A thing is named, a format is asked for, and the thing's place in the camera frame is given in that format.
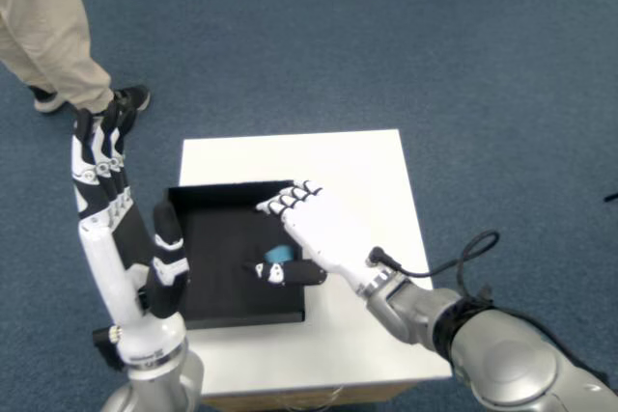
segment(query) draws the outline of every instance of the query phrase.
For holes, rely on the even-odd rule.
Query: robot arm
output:
[[[134,118],[112,103],[93,129],[92,115],[82,110],[72,138],[79,237],[114,324],[94,338],[108,364],[126,367],[130,380],[102,410],[192,411],[204,368],[188,350],[178,313],[188,262],[173,207],[162,202],[154,209],[153,243],[131,199],[124,138]]]
[[[490,411],[609,412],[618,397],[523,320],[451,289],[425,290],[404,274],[374,265],[367,229],[311,181],[257,206],[328,272],[342,275],[398,340],[421,343],[448,360]]]

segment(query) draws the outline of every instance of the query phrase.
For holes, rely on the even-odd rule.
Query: blue carpet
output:
[[[467,270],[618,383],[616,0],[84,0],[114,85],[154,103],[128,167],[143,211],[182,140],[398,127],[432,265],[498,228]],[[124,377],[77,239],[71,115],[0,71],[1,411],[94,411]],[[444,275],[437,285],[453,286]],[[454,380],[340,411],[478,411]]]

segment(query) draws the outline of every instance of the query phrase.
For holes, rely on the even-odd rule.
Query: beige pants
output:
[[[0,60],[29,86],[98,112],[113,94],[90,56],[81,0],[0,0]]]

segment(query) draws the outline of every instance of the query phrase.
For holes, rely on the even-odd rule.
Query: shoe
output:
[[[151,102],[151,91],[146,86],[134,86],[114,91],[114,101],[120,106],[121,111],[132,108],[136,111],[144,111]]]
[[[43,89],[32,86],[30,86],[30,90],[35,95],[35,110],[41,113],[53,113],[54,111],[58,111],[62,105],[66,103],[57,92],[51,94]]]
[[[30,86],[30,90],[35,95],[35,109],[41,113],[53,113],[67,103],[57,92],[51,94],[33,86]],[[136,111],[144,111],[151,102],[151,92],[146,86],[127,87],[114,91],[114,101],[121,110],[133,108]]]

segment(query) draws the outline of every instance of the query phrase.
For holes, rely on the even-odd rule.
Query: wire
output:
[[[474,249],[479,246],[479,244],[481,244],[484,240],[488,238],[491,238],[492,240],[479,250],[474,251]],[[404,268],[402,268],[401,264],[399,264],[386,253],[384,253],[384,250],[382,250],[380,247],[374,248],[372,254],[369,257],[369,260],[373,263],[381,262],[382,264],[398,270],[402,274],[405,274],[413,279],[426,279],[428,277],[434,277],[435,275],[440,274],[445,270],[450,269],[451,267],[457,266],[457,285],[464,296],[469,296],[470,294],[464,282],[464,264],[487,253],[497,244],[499,240],[500,233],[498,231],[489,230],[481,232],[474,238],[472,238],[467,245],[465,245],[465,248],[463,248],[463,251],[458,259],[447,261],[444,264],[436,267],[434,270],[424,273],[410,272],[408,270],[405,270]]]

